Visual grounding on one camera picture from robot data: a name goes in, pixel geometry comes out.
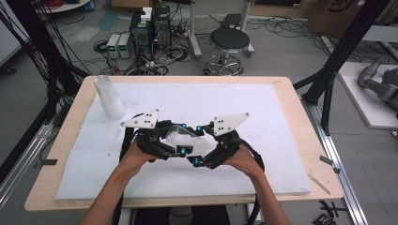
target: black stool seat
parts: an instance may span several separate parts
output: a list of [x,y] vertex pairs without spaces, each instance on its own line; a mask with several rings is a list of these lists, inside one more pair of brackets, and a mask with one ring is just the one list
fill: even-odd
[[242,52],[249,46],[250,39],[240,30],[221,28],[211,33],[210,42],[214,47],[224,51]]

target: gray robot arm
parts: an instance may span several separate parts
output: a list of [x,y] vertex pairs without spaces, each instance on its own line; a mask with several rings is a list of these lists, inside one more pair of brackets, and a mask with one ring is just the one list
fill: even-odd
[[[360,73],[360,77],[358,78],[358,85],[360,87],[364,87],[366,89],[369,89],[369,90],[375,92],[379,98],[389,101],[389,100],[393,100],[396,98],[397,87],[392,86],[390,84],[375,82],[373,80],[373,77],[374,77],[374,75],[376,75],[377,69],[380,66],[382,60],[383,60],[383,58],[381,56],[378,57],[376,60],[374,60],[374,62],[369,67],[366,67]],[[386,74],[387,73],[396,73],[396,72],[398,72],[398,70],[393,69],[393,70],[386,71]]]

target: forearm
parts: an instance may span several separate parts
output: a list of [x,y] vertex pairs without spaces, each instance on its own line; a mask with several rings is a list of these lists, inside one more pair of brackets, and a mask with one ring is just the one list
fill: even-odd
[[108,225],[131,175],[116,168],[79,224]]
[[249,175],[251,178],[254,189],[257,195],[257,199],[263,212],[264,220],[267,225],[284,225],[290,224],[289,219],[284,213],[282,207],[275,198],[272,188],[264,175],[264,172],[260,169],[253,175]]

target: human hand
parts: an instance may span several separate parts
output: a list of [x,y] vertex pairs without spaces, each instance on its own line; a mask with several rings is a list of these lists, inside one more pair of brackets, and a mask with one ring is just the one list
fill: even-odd
[[122,158],[117,166],[120,170],[133,177],[137,174],[141,167],[149,160],[158,159],[152,155],[144,153],[137,145],[137,140],[131,143],[126,155]]
[[237,152],[232,157],[228,158],[223,164],[233,166],[248,176],[263,173],[250,150],[243,145],[241,145]]

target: wooden table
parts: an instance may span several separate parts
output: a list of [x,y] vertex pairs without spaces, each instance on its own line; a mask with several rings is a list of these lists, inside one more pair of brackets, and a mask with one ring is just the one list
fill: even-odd
[[[55,166],[43,166],[35,185],[26,200],[28,211],[88,208],[93,200],[58,201],[54,199],[67,163],[69,151],[74,145],[80,127],[96,95],[93,81],[96,77],[87,77],[70,108],[48,156],[58,159]],[[292,83],[285,77],[111,77],[114,83],[268,83],[272,84],[281,103],[284,117],[305,171],[312,185],[307,195],[277,196],[278,201],[327,200],[343,198],[343,189],[329,164],[319,160],[326,156],[313,126],[304,111]],[[224,203],[253,203],[253,195],[178,197],[126,199],[124,207],[203,205]]]

